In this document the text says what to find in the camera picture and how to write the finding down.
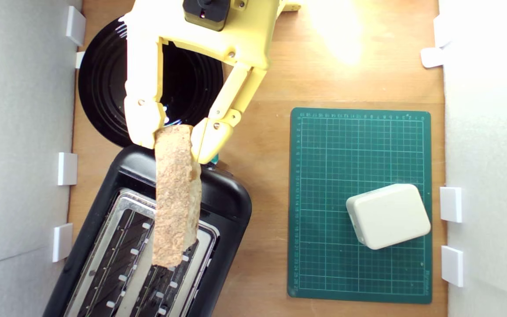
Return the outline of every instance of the grid lines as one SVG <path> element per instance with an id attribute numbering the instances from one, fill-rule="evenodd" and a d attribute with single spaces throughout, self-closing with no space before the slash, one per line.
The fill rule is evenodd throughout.
<path id="1" fill-rule="evenodd" d="M 359 193 L 412 183 L 431 219 L 429 129 L 424 112 L 293 110 L 290 294 L 431 301 L 431 233 L 373 251 L 359 243 L 345 208 Z"/>

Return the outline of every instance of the wooden surface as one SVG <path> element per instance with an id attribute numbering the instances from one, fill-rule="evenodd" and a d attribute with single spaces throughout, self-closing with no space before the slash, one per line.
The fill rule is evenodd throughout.
<path id="1" fill-rule="evenodd" d="M 84 0 L 86 44 L 132 0 Z M 420 49 L 433 45 L 436 0 L 307 0 L 276 23 L 269 71 L 220 153 L 246 187 L 253 213 L 214 316 L 446 317 L 441 279 L 445 227 L 436 190 L 445 182 L 443 75 L 425 70 Z M 433 302 L 430 305 L 292 299 L 286 293 L 288 143 L 293 107 L 429 111 L 433 155 Z M 120 149 L 87 121 L 76 100 L 74 153 L 78 184 L 69 221 L 77 235 L 109 165 Z"/>

